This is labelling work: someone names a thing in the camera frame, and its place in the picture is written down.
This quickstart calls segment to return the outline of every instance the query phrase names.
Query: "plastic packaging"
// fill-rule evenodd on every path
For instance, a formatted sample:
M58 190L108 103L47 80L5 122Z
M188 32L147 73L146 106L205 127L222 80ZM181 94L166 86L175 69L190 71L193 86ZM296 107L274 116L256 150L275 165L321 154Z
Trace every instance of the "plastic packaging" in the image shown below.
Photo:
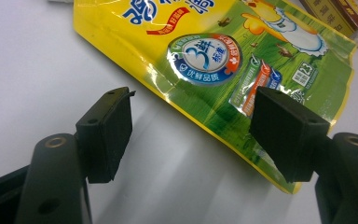
M279 189L295 193L248 133L256 86L333 125L355 45L279 0L75 0L76 31Z

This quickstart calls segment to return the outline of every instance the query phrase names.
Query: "printed label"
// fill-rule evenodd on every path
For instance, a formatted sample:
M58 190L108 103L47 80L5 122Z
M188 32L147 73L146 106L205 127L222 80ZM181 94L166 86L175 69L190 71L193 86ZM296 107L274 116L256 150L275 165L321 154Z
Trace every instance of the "printed label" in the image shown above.
M168 47L168 61L175 74L197 85L221 85L241 67L241 50L230 36L184 35Z
M282 74L256 58L249 60L244 74L236 90L232 93L229 102L242 114L251 117L255 108L255 93L259 86L278 90L281 87Z

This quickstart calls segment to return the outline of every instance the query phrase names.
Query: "black mechanical arm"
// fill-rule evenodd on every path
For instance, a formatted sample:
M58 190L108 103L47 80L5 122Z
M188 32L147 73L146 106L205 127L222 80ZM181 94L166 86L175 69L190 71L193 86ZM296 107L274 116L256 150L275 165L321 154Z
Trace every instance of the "black mechanical arm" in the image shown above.
M41 140L32 162L0 178L0 223L91 223L89 183L114 179L132 123L128 88L106 93L77 133ZM288 182L315 186L323 224L358 223L358 135L328 138L329 122L289 96L259 87L250 133Z

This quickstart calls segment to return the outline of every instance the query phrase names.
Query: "cardboard box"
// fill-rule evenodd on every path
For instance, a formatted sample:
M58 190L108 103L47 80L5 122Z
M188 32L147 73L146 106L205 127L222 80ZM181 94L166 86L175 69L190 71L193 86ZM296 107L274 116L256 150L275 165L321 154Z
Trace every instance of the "cardboard box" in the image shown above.
M358 46L358 0L300 0L313 16L354 40Z

